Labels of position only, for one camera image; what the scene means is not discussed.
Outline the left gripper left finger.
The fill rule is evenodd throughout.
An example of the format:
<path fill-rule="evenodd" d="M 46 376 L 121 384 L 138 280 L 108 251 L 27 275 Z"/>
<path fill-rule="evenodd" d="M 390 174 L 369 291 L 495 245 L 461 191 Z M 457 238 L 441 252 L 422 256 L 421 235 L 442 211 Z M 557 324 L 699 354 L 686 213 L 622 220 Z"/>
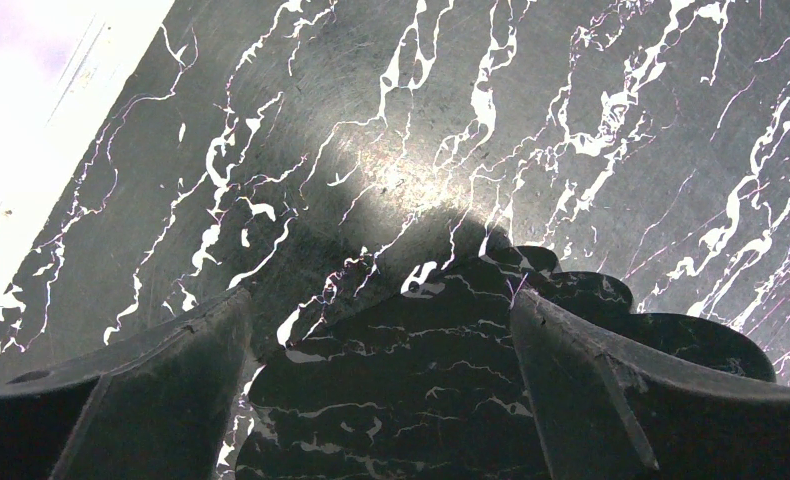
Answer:
<path fill-rule="evenodd" d="M 226 291 L 171 321 L 0 384 L 0 479 L 208 479 L 251 336 Z"/>

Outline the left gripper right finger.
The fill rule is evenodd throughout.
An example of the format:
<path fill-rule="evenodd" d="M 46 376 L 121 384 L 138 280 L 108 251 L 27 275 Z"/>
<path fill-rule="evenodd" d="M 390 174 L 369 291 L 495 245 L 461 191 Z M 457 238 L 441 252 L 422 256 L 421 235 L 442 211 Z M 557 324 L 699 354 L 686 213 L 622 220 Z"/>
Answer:
<path fill-rule="evenodd" d="M 790 479 L 790 387 L 714 370 L 518 293 L 510 328 L 554 479 Z"/>

